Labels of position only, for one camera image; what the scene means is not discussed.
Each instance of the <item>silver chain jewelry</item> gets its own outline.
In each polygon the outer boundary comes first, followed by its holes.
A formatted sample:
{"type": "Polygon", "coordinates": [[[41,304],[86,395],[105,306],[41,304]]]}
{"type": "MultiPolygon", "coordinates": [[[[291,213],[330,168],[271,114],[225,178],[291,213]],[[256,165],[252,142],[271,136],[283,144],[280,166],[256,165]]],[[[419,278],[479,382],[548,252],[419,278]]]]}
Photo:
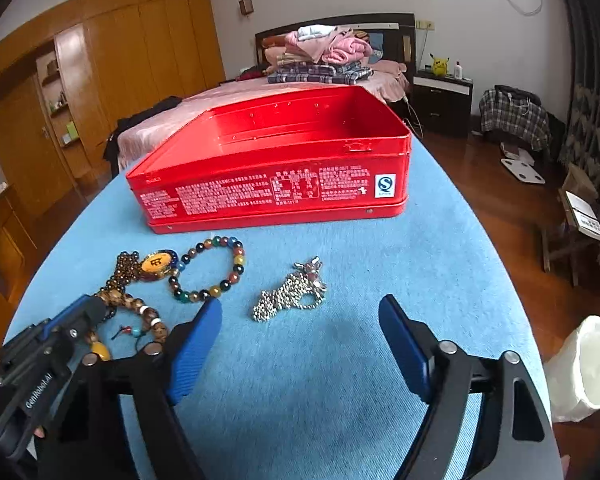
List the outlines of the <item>silver chain jewelry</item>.
{"type": "Polygon", "coordinates": [[[275,290],[263,290],[258,303],[253,307],[253,320],[257,322],[268,321],[283,308],[300,308],[302,310],[316,308],[324,300],[327,285],[320,279],[322,262],[318,256],[313,257],[305,264],[294,263],[298,270],[289,273],[285,281],[275,290]],[[302,304],[303,296],[311,295],[314,302],[302,304]]]}

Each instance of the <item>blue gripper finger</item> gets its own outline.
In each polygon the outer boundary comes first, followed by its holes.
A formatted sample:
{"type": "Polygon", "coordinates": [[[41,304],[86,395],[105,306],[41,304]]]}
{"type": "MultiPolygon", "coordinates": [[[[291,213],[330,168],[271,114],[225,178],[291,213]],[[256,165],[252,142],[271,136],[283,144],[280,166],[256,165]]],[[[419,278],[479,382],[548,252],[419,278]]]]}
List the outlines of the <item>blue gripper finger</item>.
{"type": "Polygon", "coordinates": [[[378,321],[408,389],[423,402],[430,403],[433,394],[432,358],[426,357],[427,349],[420,347],[408,327],[409,323],[424,324],[411,321],[391,294],[380,301],[378,321]]]}
{"type": "Polygon", "coordinates": [[[172,404],[179,403],[193,388],[221,326],[222,305],[216,298],[209,298],[193,319],[189,336],[171,361],[166,394],[172,404]]]}

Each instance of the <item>plaid bag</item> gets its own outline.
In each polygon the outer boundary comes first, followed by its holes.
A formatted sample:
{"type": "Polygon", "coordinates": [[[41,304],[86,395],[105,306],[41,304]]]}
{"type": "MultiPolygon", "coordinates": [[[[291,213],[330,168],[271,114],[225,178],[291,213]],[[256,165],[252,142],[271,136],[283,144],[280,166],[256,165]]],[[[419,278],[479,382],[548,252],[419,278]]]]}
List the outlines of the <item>plaid bag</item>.
{"type": "Polygon", "coordinates": [[[484,132],[502,130],[531,144],[535,151],[544,150],[551,142],[546,110],[529,99],[515,99],[494,88],[480,99],[481,127],[484,132]]]}

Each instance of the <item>red metal box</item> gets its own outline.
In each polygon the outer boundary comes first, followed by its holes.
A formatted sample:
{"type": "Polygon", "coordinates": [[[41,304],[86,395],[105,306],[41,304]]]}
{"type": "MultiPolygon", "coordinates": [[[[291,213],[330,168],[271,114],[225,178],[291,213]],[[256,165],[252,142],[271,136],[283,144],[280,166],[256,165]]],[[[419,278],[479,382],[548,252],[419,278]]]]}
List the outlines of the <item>red metal box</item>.
{"type": "Polygon", "coordinates": [[[400,214],[411,132],[357,86],[204,112],[126,179],[157,233],[400,214]]]}

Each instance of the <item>white container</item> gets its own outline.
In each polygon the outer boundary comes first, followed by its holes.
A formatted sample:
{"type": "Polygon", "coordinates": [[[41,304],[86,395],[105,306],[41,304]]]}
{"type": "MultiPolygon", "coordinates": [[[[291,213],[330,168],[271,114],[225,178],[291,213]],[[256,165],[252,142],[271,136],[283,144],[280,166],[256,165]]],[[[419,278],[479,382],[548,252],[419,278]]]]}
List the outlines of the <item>white container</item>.
{"type": "Polygon", "coordinates": [[[462,67],[459,61],[456,61],[456,66],[454,67],[454,79],[462,79],[462,67]]]}
{"type": "Polygon", "coordinates": [[[579,422],[600,409],[600,317],[589,316],[544,365],[554,422],[579,422]]]}

